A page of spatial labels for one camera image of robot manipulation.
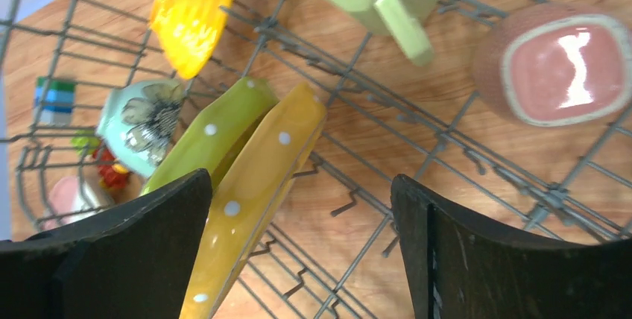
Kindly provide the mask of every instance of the wood grain surface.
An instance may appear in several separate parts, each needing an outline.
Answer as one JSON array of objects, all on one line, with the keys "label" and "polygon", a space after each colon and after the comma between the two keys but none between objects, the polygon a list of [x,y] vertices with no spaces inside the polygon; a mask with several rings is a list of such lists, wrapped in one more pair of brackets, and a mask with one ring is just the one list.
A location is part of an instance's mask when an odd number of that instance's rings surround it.
[{"label": "wood grain surface", "polygon": [[[125,12],[136,18],[122,16],[110,10],[80,1],[71,24],[80,26],[70,33],[92,40],[99,40],[130,50],[129,52],[89,45],[77,40],[66,40],[55,76],[68,77],[91,82],[77,87],[78,107],[73,115],[72,126],[94,126],[98,121],[98,106],[107,96],[107,88],[99,85],[124,86],[128,79],[142,80],[161,77],[160,72],[169,74],[171,69],[162,55],[156,51],[158,42],[155,35],[149,37],[150,48],[139,62],[139,70],[130,75],[127,66],[136,61],[134,54],[137,44],[113,41],[85,32],[85,28],[115,35],[125,40],[141,42],[146,32],[146,19],[153,0],[96,0]],[[233,11],[253,17],[257,13],[267,16],[273,13],[279,0],[238,0]],[[479,0],[504,12],[511,12],[535,3],[535,0]],[[595,4],[610,11],[624,22],[632,25],[631,0],[555,0],[576,1]],[[63,29],[64,19],[71,0],[56,0],[49,6],[27,18],[22,24],[46,30]],[[349,63],[365,37],[363,29],[353,19],[335,9],[325,0],[287,0],[278,14],[279,24],[291,34],[300,36],[311,45],[322,48],[328,54]],[[192,90],[195,94],[211,94],[210,87],[220,83],[230,85],[238,75],[230,69],[242,70],[250,65],[250,74],[268,78],[274,89],[283,96],[298,81],[308,77],[314,82],[318,95],[329,99],[326,89],[334,89],[340,82],[339,75],[331,75],[315,67],[306,65],[304,59],[283,51],[278,42],[270,42],[259,52],[255,60],[250,56],[255,50],[254,40],[258,34],[253,27],[232,17],[230,31],[222,37],[214,57],[221,65],[210,63],[200,74]],[[437,145],[436,129],[420,124],[398,120],[402,109],[420,107],[437,117],[438,121],[449,124],[458,114],[474,90],[470,79],[470,59],[475,45],[485,35],[487,26],[481,25],[457,12],[434,13],[426,21],[426,29],[436,48],[437,57],[432,64],[423,68],[412,66],[401,54],[389,37],[371,37],[355,69],[370,76],[375,82],[386,86],[408,99],[411,104],[385,107],[383,102],[367,99],[368,93],[343,92],[332,100],[326,135],[317,144],[317,153],[328,164],[343,173],[352,182],[341,184],[326,171],[297,180],[287,201],[275,217],[275,227],[271,233],[276,243],[271,245],[272,254],[253,257],[253,266],[247,266],[241,279],[265,302],[278,318],[312,318],[329,292],[323,287],[335,287],[347,268],[365,246],[373,231],[383,226],[382,214],[360,200],[358,205],[337,217],[330,212],[350,201],[349,192],[362,187],[375,199],[390,206],[390,180],[398,173],[414,175],[423,163],[424,151],[431,151]],[[24,31],[14,31],[11,35],[8,56],[4,63],[4,79],[7,87],[7,133],[9,136],[25,134],[32,122],[32,104],[35,78],[46,75],[51,66],[51,56],[57,44],[55,35],[36,35]],[[79,54],[115,62],[115,65],[97,63],[69,57]],[[353,79],[346,80],[345,86],[353,86]],[[210,98],[193,95],[194,103],[189,103],[183,111],[185,122],[195,116],[195,108],[203,107]],[[502,155],[546,183],[560,182],[575,166],[579,157],[585,154],[592,143],[607,129],[609,121],[616,117],[602,119],[592,124],[583,124],[557,130],[540,130],[511,124],[490,112],[485,104],[475,99],[471,107],[459,121],[456,129],[471,139]],[[624,126],[632,126],[625,121]],[[11,182],[13,196],[13,236],[23,239],[33,233],[31,222],[22,213],[18,202],[19,191],[25,204],[35,216],[43,214],[43,194],[51,189],[62,176],[77,174],[77,155],[70,150],[69,130],[38,130],[41,146],[50,145],[54,150],[38,159],[27,158],[25,163],[35,161],[28,170],[17,171],[22,149],[36,143],[26,137],[10,146],[10,169],[14,179]],[[600,166],[632,179],[632,139],[617,133],[593,158]],[[489,197],[494,194],[511,206],[528,212],[534,205],[533,198],[521,195],[516,187],[496,175],[489,166],[487,174],[481,175],[476,164],[464,156],[463,149],[448,144],[438,154],[441,162],[432,162],[420,178],[420,182],[434,189],[444,197],[457,201],[492,218],[514,226],[522,226],[522,220],[498,201]],[[455,175],[443,164],[461,172]],[[85,171],[94,172],[89,166]],[[474,187],[474,181],[486,190]],[[121,195],[123,200],[133,198],[139,190],[139,180],[135,179],[130,188]],[[632,192],[591,168],[580,172],[578,178],[569,184],[571,196],[609,218],[615,225],[624,226],[632,218]],[[362,194],[356,190],[353,194]],[[594,243],[593,237],[577,226],[565,227],[554,216],[544,223],[547,228],[566,240]],[[284,237],[288,234],[291,241]],[[388,258],[381,253],[394,238],[392,230],[386,228],[376,236],[357,268],[347,278],[340,290],[342,301],[335,309],[341,318],[353,318],[344,307],[348,303],[362,318],[371,318],[358,304],[352,304],[356,297],[378,318],[412,318],[411,300],[402,265],[399,248],[395,247]],[[264,241],[272,241],[267,236]],[[331,276],[301,253],[300,246],[310,258]],[[299,282],[296,274],[301,272],[305,287],[291,295],[291,306],[285,304],[278,294],[283,294]],[[261,278],[278,291],[275,293]],[[263,309],[248,294],[243,285],[235,285],[224,302],[217,318],[266,318]],[[326,312],[325,318],[333,318]]]}]

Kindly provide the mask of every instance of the red toy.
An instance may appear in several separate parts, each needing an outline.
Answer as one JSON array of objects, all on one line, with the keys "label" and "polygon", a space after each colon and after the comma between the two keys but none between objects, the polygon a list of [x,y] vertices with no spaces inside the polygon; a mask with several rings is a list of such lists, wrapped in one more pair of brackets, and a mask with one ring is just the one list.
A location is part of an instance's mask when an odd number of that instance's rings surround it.
[{"label": "red toy", "polygon": [[[92,158],[97,161],[116,161],[116,158],[104,146],[101,152],[101,158],[97,159],[98,147],[92,152]],[[120,190],[127,186],[127,180],[130,177],[130,171],[120,164],[114,165],[97,165],[98,173],[101,175],[101,186],[106,190]]]}]

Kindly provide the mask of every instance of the light blue cup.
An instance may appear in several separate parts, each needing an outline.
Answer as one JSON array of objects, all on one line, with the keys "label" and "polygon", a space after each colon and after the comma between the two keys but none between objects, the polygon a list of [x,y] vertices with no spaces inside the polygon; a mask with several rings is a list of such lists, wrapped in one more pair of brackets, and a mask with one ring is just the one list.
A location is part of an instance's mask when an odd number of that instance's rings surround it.
[{"label": "light blue cup", "polygon": [[178,80],[159,79],[114,89],[96,128],[123,166],[145,178],[165,158],[184,100]]}]

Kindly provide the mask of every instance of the yellow polka dot plate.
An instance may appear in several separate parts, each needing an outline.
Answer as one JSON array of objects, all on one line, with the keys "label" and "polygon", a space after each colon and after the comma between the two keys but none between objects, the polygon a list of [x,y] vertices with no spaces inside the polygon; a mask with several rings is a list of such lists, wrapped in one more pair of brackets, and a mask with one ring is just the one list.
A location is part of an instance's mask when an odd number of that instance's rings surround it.
[{"label": "yellow polka dot plate", "polygon": [[320,136],[326,108],[307,83],[263,118],[213,194],[180,319],[211,318]]},{"label": "yellow polka dot plate", "polygon": [[233,0],[154,0],[149,28],[165,57],[183,79],[198,75],[211,57]]},{"label": "yellow polka dot plate", "polygon": [[206,106],[151,175],[141,195],[205,168],[216,188],[263,116],[279,99],[263,79],[245,77]]}]

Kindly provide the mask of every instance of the wire rack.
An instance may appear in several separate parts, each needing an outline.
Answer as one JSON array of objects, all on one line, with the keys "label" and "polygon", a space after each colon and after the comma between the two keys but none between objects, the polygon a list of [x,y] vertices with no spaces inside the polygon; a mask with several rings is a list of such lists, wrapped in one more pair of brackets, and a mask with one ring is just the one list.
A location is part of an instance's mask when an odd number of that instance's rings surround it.
[{"label": "wire rack", "polygon": [[[468,110],[478,100],[478,94],[473,92],[462,104],[460,110],[451,121],[444,121],[439,116],[419,107],[412,101],[401,96],[399,93],[386,87],[384,84],[374,80],[371,76],[364,74],[356,67],[356,62],[365,51],[367,44],[372,38],[371,34],[366,34],[359,42],[357,51],[351,60],[341,60],[327,51],[319,48],[312,42],[308,42],[300,35],[295,34],[279,22],[279,13],[287,0],[277,0],[277,4],[271,8],[269,14],[261,14],[255,7],[251,7],[247,2],[236,0],[232,10],[224,10],[231,15],[232,19],[246,25],[252,32],[245,33],[236,28],[228,27],[228,32],[243,40],[253,49],[252,54],[246,64],[240,69],[228,66],[222,59],[213,57],[209,60],[211,67],[220,69],[226,75],[230,75],[232,80],[236,80],[243,75],[251,73],[256,60],[261,57],[269,57],[284,66],[290,68],[296,75],[300,75],[310,80],[315,87],[327,95],[326,104],[328,107],[346,107],[364,117],[380,131],[389,133],[403,144],[411,147],[415,152],[423,155],[423,161],[414,171],[414,178],[423,179],[431,166],[440,166],[443,170],[455,175],[469,186],[473,186],[482,194],[489,197],[504,208],[517,216],[524,230],[533,230],[546,234],[552,238],[562,240],[558,234],[550,230],[546,221],[552,218],[561,221],[568,227],[577,227],[588,233],[595,241],[612,241],[632,236],[632,219],[625,223],[616,223],[605,215],[597,213],[595,210],[582,204],[577,194],[569,190],[570,186],[578,178],[582,171],[588,168],[609,177],[613,183],[619,183],[626,188],[632,189],[632,182],[623,175],[615,174],[596,162],[595,156],[607,146],[614,136],[632,136],[632,130],[625,128],[625,121],[632,113],[632,106],[623,110],[611,123],[607,125],[600,136],[590,146],[589,150],[575,163],[568,171],[567,175],[557,182],[545,181],[535,174],[527,171],[520,165],[510,161],[508,158],[489,149],[484,144],[474,140],[465,132],[460,130],[459,124]],[[547,0],[527,0],[530,2],[544,2]],[[126,86],[135,80],[137,73],[156,75],[161,77],[174,77],[171,70],[155,69],[150,66],[143,66],[142,59],[148,53],[160,56],[162,50],[150,44],[151,32],[142,29],[142,32],[131,36],[129,34],[110,34],[106,31],[96,29],[94,25],[79,24],[73,19],[75,11],[81,5],[89,5],[112,14],[112,19],[108,22],[117,22],[117,19],[130,19],[138,25],[146,25],[145,15],[126,10],[124,7],[108,4],[102,0],[70,0],[66,19],[63,20],[63,27],[59,30],[38,28],[16,22],[20,0],[13,0],[5,19],[0,19],[0,26],[4,26],[4,34],[0,42],[0,65],[3,64],[7,55],[10,40],[15,33],[27,32],[38,34],[43,37],[57,37],[54,52],[48,68],[48,77],[60,77],[60,68],[63,60],[76,59],[89,63],[102,65],[104,72],[114,72],[118,69],[126,72],[126,81],[121,86]],[[473,20],[483,26],[491,27],[499,19],[505,17],[508,12],[502,7],[493,5],[487,0],[441,0],[437,9],[439,14],[457,13],[464,18]],[[72,51],[72,42],[94,46],[110,54],[124,54],[130,62],[106,59],[98,57],[98,53],[79,54]],[[327,76],[336,79],[335,82],[327,83],[322,81],[322,77]],[[78,88],[82,89],[107,89],[112,85],[106,85],[98,80],[73,80]],[[190,81],[186,94],[187,102],[191,109],[201,109],[200,99],[212,101],[217,98],[226,88],[228,80],[212,84],[202,77],[197,77]],[[48,84],[45,85],[44,93],[48,91]],[[87,101],[88,98],[78,96],[75,104],[76,110],[99,111],[100,104],[93,104]],[[18,160],[15,170],[15,190],[17,200],[22,210],[29,220],[32,221],[36,230],[42,230],[45,221],[59,221],[62,217],[72,214],[55,214],[50,204],[47,202],[46,190],[48,184],[47,174],[53,169],[69,168],[78,171],[79,176],[83,176],[83,170],[90,162],[85,154],[78,161],[55,162],[55,154],[72,151],[69,139],[74,136],[77,130],[90,130],[93,124],[80,124],[78,126],[52,127],[40,124],[38,121],[42,106],[40,102],[35,109],[35,121],[24,131],[4,142],[15,142],[22,146],[22,155]],[[379,107],[389,110],[391,118],[384,120],[383,117],[376,116],[375,113],[367,110],[368,107]],[[181,125],[186,128],[190,121],[181,119]],[[436,143],[427,147],[418,144],[409,132],[399,131],[394,124],[405,124],[408,129],[415,129],[419,132],[434,134]],[[387,189],[392,176],[389,176],[378,165],[373,164],[366,156],[344,144],[336,135],[325,131],[323,138],[336,148],[338,153],[344,153],[349,158],[354,159],[358,166],[364,171],[376,175],[378,187]],[[446,149],[456,149],[458,156],[467,159],[467,162],[475,173],[480,177],[499,177],[504,180],[513,191],[531,199],[531,208],[528,211],[521,211],[512,204],[505,201],[501,196],[484,185],[479,178],[474,178],[471,172],[462,171],[453,166],[450,161],[444,160],[441,154]],[[266,299],[256,292],[248,284],[249,278],[243,275],[238,279],[244,290],[250,293],[253,299],[273,318],[318,318],[326,315],[331,318],[377,318],[372,310],[368,309],[362,300],[351,293],[345,286],[352,272],[358,263],[369,252],[378,236],[387,227],[393,230],[392,240],[387,241],[388,245],[381,251],[384,257],[388,257],[396,247],[398,238],[396,229],[393,228],[391,211],[388,206],[388,199],[383,198],[383,193],[378,194],[371,186],[365,186],[361,179],[348,174],[343,169],[328,161],[325,153],[317,150],[310,156],[311,163],[305,171],[296,174],[298,177],[322,177],[329,176],[336,179],[348,191],[349,202],[338,209],[331,211],[331,216],[335,217],[347,210],[351,210],[359,203],[367,203],[379,213],[379,218],[373,226],[375,230],[370,235],[366,244],[360,249],[351,261],[350,266],[341,275],[334,276],[325,269],[311,253],[307,253],[298,243],[296,243],[280,226],[272,224],[265,237],[259,244],[258,249],[251,254],[247,268],[253,275],[256,275],[271,290],[272,293],[286,305],[288,310],[285,315],[279,314],[278,309],[271,308]],[[27,177],[31,176],[35,180],[28,183]],[[41,198],[28,198],[26,195],[27,186],[39,188]],[[43,210],[47,209],[50,215],[43,216]],[[268,278],[264,270],[260,269],[258,263],[261,259],[272,263],[276,272],[287,276],[293,283],[289,288],[281,289],[273,280]],[[302,310],[292,300],[298,293],[302,292],[308,300],[313,303],[310,310]]]}]

